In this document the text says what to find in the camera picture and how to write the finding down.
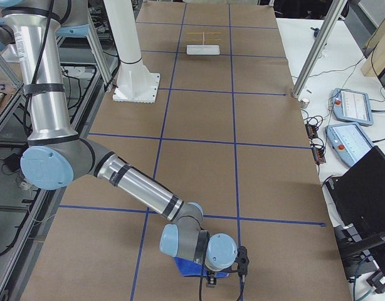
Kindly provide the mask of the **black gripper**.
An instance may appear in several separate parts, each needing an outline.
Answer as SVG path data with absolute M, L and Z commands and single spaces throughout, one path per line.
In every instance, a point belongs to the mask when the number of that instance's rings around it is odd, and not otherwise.
M 216 272 L 211 270 L 206 271 L 206 286 L 215 287 L 217 284 Z

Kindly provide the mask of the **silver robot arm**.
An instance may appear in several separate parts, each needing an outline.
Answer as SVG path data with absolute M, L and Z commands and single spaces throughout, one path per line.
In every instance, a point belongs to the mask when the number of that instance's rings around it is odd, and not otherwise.
M 56 33 L 88 31 L 86 1 L 0 1 L 4 22 L 12 29 L 23 75 L 32 133 L 21 158 L 27 180 L 45 190 L 69 185 L 91 174 L 107 180 L 168 220 L 159 248 L 200 267 L 215 283 L 218 272 L 231 273 L 238 247 L 227 234 L 202 228 L 203 210 L 131 166 L 115 152 L 82 139 L 70 125 Z
M 0 52 L 11 44 L 15 44 L 13 30 L 5 23 L 3 18 L 0 18 Z

